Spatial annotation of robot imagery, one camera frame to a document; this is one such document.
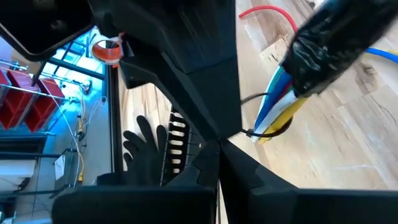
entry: blue wire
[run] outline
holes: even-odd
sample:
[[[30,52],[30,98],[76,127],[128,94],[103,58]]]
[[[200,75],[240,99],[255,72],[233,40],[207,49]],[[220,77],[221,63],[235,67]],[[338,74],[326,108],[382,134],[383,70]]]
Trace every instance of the blue wire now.
[[[374,48],[369,48],[365,52],[369,53],[369,54],[377,55],[380,57],[384,57],[388,60],[392,60],[393,62],[398,63],[398,56],[396,56],[390,52],[386,52],[386,51],[374,49]]]
[[[257,129],[260,126],[262,120],[266,118],[269,111],[277,103],[278,97],[283,93],[283,90],[285,89],[286,85],[289,84],[291,81],[292,81],[292,76],[290,76],[285,71],[282,71],[279,80],[275,84],[275,87],[272,89],[272,91],[269,93],[267,100],[264,102],[264,105],[260,110],[259,116],[257,117],[257,120],[254,123],[254,129]]]

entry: wooden floor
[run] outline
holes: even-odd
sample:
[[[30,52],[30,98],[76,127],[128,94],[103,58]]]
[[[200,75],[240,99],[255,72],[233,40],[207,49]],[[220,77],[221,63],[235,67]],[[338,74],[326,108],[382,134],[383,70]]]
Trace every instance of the wooden floor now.
[[[271,4],[297,24],[313,13],[304,0],[236,0],[237,15]],[[293,31],[276,12],[261,11],[236,21],[241,97],[266,89]],[[376,47],[398,50],[398,26]],[[125,90],[121,82],[123,130],[139,132],[135,117],[166,124],[170,103],[154,85]],[[242,108],[243,126],[253,127],[261,99]],[[264,145],[243,134],[232,142],[298,187],[398,189],[398,65],[365,55],[295,115],[290,129]]]

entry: white cable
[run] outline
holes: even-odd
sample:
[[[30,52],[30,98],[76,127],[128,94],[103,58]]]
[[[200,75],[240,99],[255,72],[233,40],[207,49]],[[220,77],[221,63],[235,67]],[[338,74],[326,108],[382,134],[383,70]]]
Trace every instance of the white cable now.
[[[74,142],[75,142],[75,144],[76,144],[77,153],[80,154],[79,144],[77,143],[77,140],[76,140],[76,138],[75,138],[75,135],[73,134],[72,128],[70,127],[69,122],[68,122],[68,120],[67,120],[67,117],[66,117],[65,114],[62,112],[61,107],[60,107],[60,105],[58,104],[58,102],[55,100],[54,96],[53,96],[53,95],[50,95],[50,96],[51,96],[52,99],[54,100],[55,104],[58,106],[58,109],[60,110],[60,112],[61,112],[63,118],[65,119],[65,122],[67,123],[68,128],[69,128],[70,134],[72,135],[72,138],[73,138],[73,140],[74,140]],[[74,181],[74,183],[73,183],[73,187],[75,187],[75,186],[76,186],[76,183],[77,183],[77,178],[78,178],[78,176],[79,176],[79,167],[80,167],[80,156],[78,156],[78,158],[77,158],[76,178],[75,178],[75,181]]]
[[[105,100],[104,100],[105,102],[108,100],[108,99],[106,98],[106,96],[103,96],[103,97],[101,98],[101,100],[102,100],[102,99],[105,99]],[[97,101],[94,102],[94,104],[93,104],[93,109],[92,109],[91,112],[90,112],[90,117],[88,118],[87,123],[85,123],[85,124],[82,126],[82,129],[83,129],[86,125],[89,125],[89,124],[91,123],[91,119],[93,118],[94,113],[95,113],[95,111],[98,109],[99,106],[105,107],[105,103],[101,103],[101,100],[97,100]]]

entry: black glove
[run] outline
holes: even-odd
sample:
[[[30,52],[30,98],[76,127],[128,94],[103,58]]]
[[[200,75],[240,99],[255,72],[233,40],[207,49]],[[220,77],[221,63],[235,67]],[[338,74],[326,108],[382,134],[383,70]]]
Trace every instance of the black glove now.
[[[159,186],[167,141],[166,129],[162,125],[157,127],[156,134],[159,145],[157,147],[148,120],[143,116],[138,116],[137,122],[145,141],[131,131],[123,133],[123,136],[127,139],[123,142],[123,146],[132,156],[128,153],[123,154],[127,163],[126,183],[129,185]]]

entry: red wire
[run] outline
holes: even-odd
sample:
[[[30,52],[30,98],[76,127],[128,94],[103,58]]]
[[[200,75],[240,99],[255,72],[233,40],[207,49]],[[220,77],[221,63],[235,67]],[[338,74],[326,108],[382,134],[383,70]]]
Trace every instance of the red wire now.
[[[242,17],[244,17],[245,15],[255,12],[255,11],[258,11],[258,10],[262,10],[262,9],[271,9],[271,10],[281,13],[289,21],[290,25],[292,25],[294,32],[297,31],[297,25],[294,22],[292,16],[290,16],[289,13],[287,13],[285,10],[283,10],[277,6],[256,6],[256,7],[253,7],[251,9],[248,9],[248,10],[240,13],[239,18],[242,19]]]

